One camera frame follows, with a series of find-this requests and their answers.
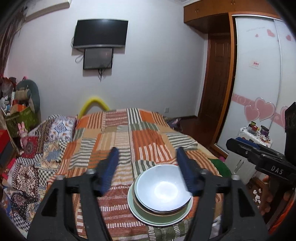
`green storage box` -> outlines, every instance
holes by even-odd
[[[12,138],[19,136],[17,133],[19,131],[17,127],[18,123],[22,123],[23,121],[28,132],[38,125],[37,115],[32,112],[30,107],[27,107],[21,112],[13,113],[12,115],[6,116],[4,118],[6,121],[8,131]]]

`patchwork blanket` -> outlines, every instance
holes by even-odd
[[[171,240],[186,234],[198,198],[194,198],[193,208],[183,221],[165,228],[140,222],[127,204],[128,189],[141,172],[157,164],[177,164],[177,147],[182,146],[189,158],[195,159],[214,175],[219,175],[211,162],[211,159],[216,159],[215,156],[190,136],[172,130],[162,115],[155,112],[124,109],[84,116],[78,121],[70,142],[60,138],[63,135],[48,134],[44,137],[41,134],[50,132],[48,126],[52,126],[52,119],[43,125],[31,134],[38,138],[34,150],[39,151],[42,145],[43,152],[35,151],[36,154],[30,158],[16,160],[9,170],[9,187],[2,200],[8,215],[24,235],[56,176],[83,174],[104,160],[112,147],[119,149],[119,164],[110,190],[104,197],[98,198],[98,202],[114,240]],[[217,194],[215,217],[221,213],[221,205],[222,196]],[[86,237],[79,194],[73,195],[73,208],[78,234]]]

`television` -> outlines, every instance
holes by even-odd
[[[78,20],[73,48],[124,47],[128,21],[114,19]]]

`yellow tube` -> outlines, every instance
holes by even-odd
[[[82,116],[85,115],[85,113],[87,112],[89,106],[92,104],[92,103],[97,103],[99,105],[99,107],[104,110],[104,111],[108,111],[110,110],[109,107],[106,105],[106,103],[100,99],[99,97],[95,97],[95,96],[92,96],[91,98],[89,98],[85,104],[83,105],[79,115],[78,115],[78,118],[80,119]]]

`stuffed rabbit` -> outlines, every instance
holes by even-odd
[[[17,124],[19,128],[19,136],[20,136],[20,145],[24,149],[28,143],[28,131],[25,128],[25,123],[22,121],[22,125],[20,123]]]

